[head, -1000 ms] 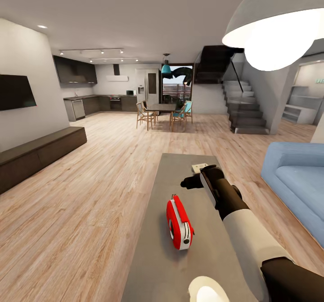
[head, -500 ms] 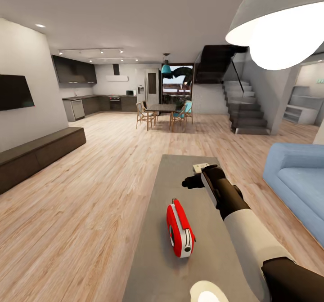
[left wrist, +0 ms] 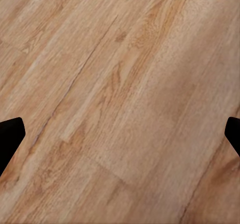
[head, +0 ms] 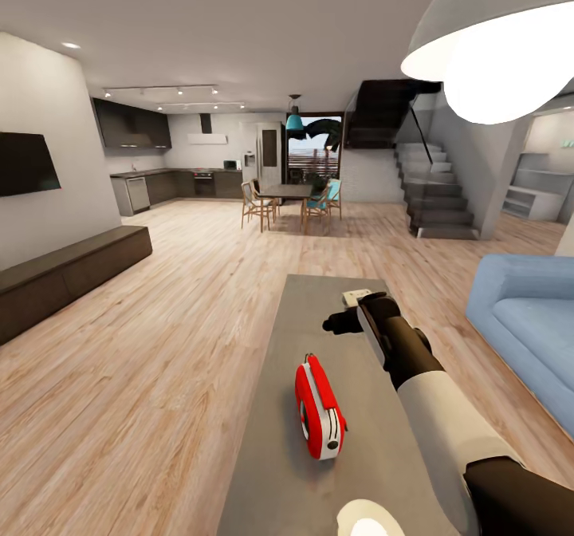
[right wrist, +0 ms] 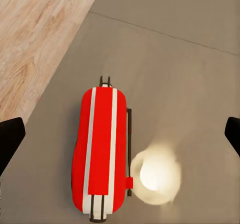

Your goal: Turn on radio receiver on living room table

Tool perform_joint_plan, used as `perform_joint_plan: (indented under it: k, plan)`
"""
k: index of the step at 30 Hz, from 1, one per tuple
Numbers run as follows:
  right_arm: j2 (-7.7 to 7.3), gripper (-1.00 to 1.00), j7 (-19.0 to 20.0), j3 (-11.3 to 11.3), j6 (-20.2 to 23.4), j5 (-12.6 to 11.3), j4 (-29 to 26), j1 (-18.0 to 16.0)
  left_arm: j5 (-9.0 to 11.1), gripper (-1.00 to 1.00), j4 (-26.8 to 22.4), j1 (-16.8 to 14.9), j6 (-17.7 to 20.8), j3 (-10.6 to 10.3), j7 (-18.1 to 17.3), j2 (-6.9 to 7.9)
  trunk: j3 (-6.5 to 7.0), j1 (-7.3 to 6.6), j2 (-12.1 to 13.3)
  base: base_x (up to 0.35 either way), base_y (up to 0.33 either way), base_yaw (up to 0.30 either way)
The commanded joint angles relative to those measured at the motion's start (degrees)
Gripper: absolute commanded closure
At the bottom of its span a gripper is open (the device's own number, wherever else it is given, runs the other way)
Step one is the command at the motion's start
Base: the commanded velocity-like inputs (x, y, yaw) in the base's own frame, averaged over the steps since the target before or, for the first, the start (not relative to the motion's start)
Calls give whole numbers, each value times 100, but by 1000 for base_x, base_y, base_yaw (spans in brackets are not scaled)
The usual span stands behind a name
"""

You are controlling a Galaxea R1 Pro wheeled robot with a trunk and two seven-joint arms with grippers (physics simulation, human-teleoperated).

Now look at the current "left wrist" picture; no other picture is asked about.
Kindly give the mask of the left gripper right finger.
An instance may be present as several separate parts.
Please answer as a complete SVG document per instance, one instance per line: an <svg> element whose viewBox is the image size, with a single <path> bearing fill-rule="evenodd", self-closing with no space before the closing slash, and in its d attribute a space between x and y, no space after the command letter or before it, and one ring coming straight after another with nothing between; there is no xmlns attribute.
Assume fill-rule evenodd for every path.
<svg viewBox="0 0 240 224"><path fill-rule="evenodd" d="M240 119L229 117L225 127L225 136L240 156Z"/></svg>

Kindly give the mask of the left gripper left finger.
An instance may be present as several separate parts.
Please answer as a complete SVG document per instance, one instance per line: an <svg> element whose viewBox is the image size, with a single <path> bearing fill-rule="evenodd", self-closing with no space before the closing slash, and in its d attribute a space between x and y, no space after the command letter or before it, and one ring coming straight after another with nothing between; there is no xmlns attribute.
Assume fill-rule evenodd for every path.
<svg viewBox="0 0 240 224"><path fill-rule="evenodd" d="M26 135L21 117L0 122L0 176Z"/></svg>

